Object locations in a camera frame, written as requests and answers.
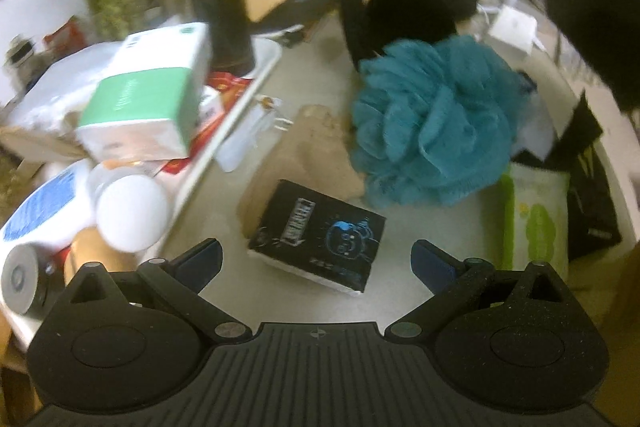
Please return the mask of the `green wipes packet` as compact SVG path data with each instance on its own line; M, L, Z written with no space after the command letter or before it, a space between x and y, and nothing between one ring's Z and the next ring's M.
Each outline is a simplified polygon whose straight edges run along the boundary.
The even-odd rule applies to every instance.
M516 162L506 168L499 182L504 200L501 269L518 271L529 262L546 262L567 279L569 185L566 172Z

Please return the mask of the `blue white knit glove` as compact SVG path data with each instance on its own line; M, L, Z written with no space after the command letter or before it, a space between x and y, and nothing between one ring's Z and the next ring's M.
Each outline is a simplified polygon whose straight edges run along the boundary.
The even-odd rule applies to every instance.
M521 109L511 158L529 153L533 158L545 161L556 140L553 121L535 81L526 72L518 72L518 75L525 103Z

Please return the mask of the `black neon green gloves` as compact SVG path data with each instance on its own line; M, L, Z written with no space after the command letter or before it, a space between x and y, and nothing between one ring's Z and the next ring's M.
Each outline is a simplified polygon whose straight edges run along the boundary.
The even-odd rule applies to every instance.
M586 257L618 245L622 234L617 223L610 184L594 148L603 130L582 96L561 138L546 159L521 152L515 161L527 167L564 172L570 176L567 191L568 259Z

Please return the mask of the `teal mesh bath loofah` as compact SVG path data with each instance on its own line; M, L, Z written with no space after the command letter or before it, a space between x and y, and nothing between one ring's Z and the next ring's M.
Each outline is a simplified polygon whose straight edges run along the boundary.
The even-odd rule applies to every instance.
M352 167L373 207L454 205L508 167L524 78L470 36L399 40L359 64Z

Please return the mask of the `brown drawstring pouch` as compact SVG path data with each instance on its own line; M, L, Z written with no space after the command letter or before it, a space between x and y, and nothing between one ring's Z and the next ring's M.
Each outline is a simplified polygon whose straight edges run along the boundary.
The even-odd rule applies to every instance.
M305 105L299 109L292 126L248 182L236 208L241 233L247 239L257 230L282 180L341 200L364 194L363 175L350 162L347 133L329 107Z

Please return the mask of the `white round jar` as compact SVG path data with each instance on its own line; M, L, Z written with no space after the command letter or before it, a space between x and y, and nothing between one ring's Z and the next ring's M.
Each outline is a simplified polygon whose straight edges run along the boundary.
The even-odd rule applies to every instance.
M134 167L94 167L88 178L94 220L102 239L116 251L137 254L167 231L172 200L167 191Z

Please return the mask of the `white power bank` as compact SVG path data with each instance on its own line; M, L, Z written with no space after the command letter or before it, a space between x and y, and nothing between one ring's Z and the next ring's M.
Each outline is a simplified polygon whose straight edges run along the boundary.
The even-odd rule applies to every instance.
M503 5L489 26L484 41L496 52L524 58L532 52L536 37L535 17Z

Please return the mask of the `white serving tray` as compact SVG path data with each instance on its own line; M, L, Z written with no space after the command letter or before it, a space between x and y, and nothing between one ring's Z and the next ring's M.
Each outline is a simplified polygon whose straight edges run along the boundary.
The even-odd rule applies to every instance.
M216 90L220 109L215 112L212 103L205 104L189 157L168 161L136 160L126 164L154 176L166 188L172 202L170 225L177 222L198 181L235 124L253 103L262 99L259 90L282 57L282 46L270 39L254 37L252 46L255 67L248 74L236 78L228 72L213 72L206 81L203 95L207 98L210 91ZM29 109L41 101L58 103L67 112L80 109L103 78L103 69L116 48L114 42L94 44L50 66L37 86L9 113L10 131L25 134L27 131L18 124L27 117Z

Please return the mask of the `white blue lotion bottle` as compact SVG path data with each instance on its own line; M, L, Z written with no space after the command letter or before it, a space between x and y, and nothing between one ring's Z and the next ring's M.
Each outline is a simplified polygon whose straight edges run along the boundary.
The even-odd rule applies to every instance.
M76 161L30 194L1 229L1 254L30 244L54 255L70 246L78 232L93 227L92 169L91 160Z

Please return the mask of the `small black printed box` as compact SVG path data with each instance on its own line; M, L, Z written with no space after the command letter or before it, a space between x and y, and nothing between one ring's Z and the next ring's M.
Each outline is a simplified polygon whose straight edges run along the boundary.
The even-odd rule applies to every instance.
M250 257L337 291L366 289L386 218L281 180L248 243Z

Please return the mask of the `grey round speaker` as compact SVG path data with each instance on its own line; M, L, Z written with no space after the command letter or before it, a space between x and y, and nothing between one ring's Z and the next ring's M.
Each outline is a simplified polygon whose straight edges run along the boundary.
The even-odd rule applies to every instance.
M60 267L38 245L17 245L6 256L1 291L4 303L13 313L43 319L64 287Z

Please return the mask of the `green white carton box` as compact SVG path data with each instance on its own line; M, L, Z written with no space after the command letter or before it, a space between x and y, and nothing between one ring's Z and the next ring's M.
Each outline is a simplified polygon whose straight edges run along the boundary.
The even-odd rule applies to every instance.
M96 161L188 157L211 57L206 23L129 35L80 115L77 140Z

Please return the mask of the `black zip case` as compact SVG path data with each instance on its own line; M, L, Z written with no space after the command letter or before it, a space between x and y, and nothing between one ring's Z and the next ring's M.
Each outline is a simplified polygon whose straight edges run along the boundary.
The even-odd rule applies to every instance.
M250 24L253 35L270 34L296 25L306 25L326 14L337 0L286 0L257 23Z

